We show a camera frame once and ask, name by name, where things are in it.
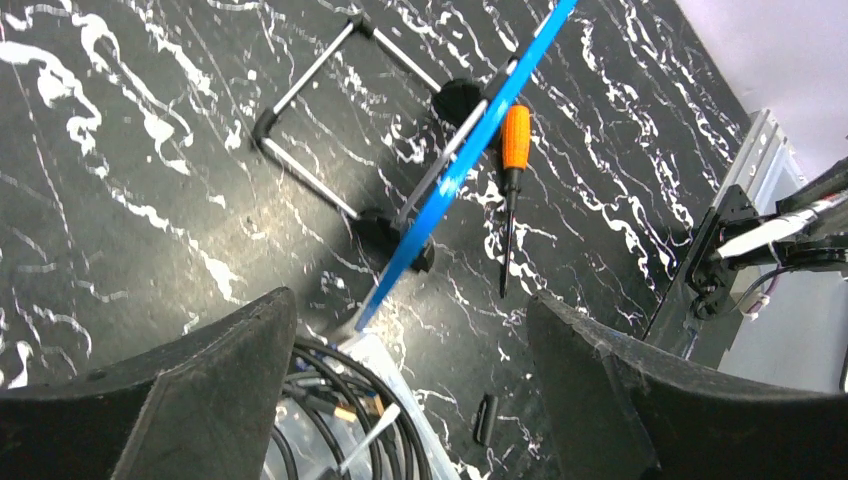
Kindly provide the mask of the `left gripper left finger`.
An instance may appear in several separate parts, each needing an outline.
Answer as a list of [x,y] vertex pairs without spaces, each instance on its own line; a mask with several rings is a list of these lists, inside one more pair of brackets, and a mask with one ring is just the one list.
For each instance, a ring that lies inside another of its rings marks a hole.
[[257,479],[293,350],[280,287],[146,353],[1,394],[5,479]]

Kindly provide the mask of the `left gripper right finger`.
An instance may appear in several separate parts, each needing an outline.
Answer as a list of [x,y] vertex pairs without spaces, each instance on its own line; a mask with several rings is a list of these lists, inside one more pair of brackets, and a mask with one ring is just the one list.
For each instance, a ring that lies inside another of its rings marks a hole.
[[843,479],[847,398],[728,375],[548,293],[529,348],[566,479]]

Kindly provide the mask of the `black marker cap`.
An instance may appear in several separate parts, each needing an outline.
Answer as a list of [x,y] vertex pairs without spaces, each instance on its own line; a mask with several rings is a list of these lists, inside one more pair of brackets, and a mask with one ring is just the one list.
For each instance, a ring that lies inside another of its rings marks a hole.
[[472,432],[476,444],[483,447],[490,445],[498,410],[499,398],[496,395],[486,393],[478,406]]

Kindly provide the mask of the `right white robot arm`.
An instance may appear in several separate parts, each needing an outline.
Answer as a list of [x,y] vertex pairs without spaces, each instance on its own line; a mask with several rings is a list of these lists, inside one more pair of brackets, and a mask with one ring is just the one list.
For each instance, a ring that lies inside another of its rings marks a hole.
[[782,276],[846,269],[846,160],[775,207],[759,212],[738,184],[720,196],[696,229],[643,341],[717,367],[742,323],[765,307]]

